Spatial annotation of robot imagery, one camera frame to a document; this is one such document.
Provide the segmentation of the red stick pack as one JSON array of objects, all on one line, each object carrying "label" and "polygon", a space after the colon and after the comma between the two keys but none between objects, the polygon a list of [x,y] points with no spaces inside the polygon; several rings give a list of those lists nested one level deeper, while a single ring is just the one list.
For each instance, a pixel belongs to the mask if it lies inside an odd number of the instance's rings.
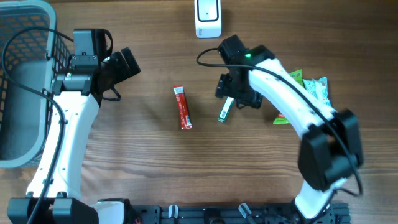
[{"label": "red stick pack", "polygon": [[173,91],[177,100],[181,129],[192,129],[184,88],[182,85],[174,85]]}]

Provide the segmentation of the green snack bag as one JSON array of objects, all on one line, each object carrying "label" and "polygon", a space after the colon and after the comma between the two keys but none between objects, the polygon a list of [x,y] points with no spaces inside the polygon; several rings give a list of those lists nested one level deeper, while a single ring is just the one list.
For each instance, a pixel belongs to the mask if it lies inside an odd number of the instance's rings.
[{"label": "green snack bag", "polygon": [[[303,77],[302,77],[302,70],[296,70],[294,72],[289,73],[289,75],[301,86],[303,84]],[[274,120],[273,124],[289,124],[289,120],[282,114],[278,114],[276,119]]]}]

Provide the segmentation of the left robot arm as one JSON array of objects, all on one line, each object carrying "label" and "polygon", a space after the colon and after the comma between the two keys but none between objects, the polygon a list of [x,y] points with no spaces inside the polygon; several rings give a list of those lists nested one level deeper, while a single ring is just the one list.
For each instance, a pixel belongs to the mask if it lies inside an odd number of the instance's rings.
[{"label": "left robot arm", "polygon": [[74,54],[55,75],[47,100],[53,106],[39,168],[25,197],[9,201],[13,223],[137,223],[128,199],[80,200],[81,168],[88,135],[104,92],[141,70],[129,48],[113,51],[106,29],[76,29]]}]

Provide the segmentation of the green stick pack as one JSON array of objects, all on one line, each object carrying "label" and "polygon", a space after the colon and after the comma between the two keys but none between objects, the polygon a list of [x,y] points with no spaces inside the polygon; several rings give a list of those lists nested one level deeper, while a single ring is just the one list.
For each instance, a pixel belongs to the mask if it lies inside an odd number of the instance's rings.
[{"label": "green stick pack", "polygon": [[229,115],[229,112],[231,111],[231,108],[233,106],[233,103],[234,103],[234,98],[232,98],[232,97],[227,97],[226,98],[226,101],[224,102],[224,105],[223,105],[223,107],[222,107],[222,109],[221,109],[221,111],[220,111],[220,113],[218,115],[218,121],[219,122],[221,122],[221,123],[225,123],[226,122],[226,120],[228,118],[228,115]]}]

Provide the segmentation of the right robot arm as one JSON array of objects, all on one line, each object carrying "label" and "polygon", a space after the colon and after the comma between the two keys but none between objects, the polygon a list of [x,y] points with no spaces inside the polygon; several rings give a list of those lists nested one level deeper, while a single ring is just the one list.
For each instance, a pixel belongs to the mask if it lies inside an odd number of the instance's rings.
[{"label": "right robot arm", "polygon": [[268,99],[290,122],[301,143],[298,169],[303,177],[293,201],[292,221],[313,223],[326,214],[330,202],[349,177],[363,194],[358,169],[363,150],[358,117],[350,110],[336,111],[309,93],[284,69],[265,46],[249,49],[238,36],[223,40],[216,51],[222,67],[215,96],[231,97],[238,108],[260,108]]}]

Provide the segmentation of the teal white tissue pack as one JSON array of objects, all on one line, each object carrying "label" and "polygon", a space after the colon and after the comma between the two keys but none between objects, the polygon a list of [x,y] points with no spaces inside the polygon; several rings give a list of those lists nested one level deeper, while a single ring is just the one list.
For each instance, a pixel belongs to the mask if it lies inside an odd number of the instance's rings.
[{"label": "teal white tissue pack", "polygon": [[328,98],[328,79],[322,77],[319,80],[303,80],[305,89],[313,95],[317,100],[323,104],[331,106],[331,102]]}]

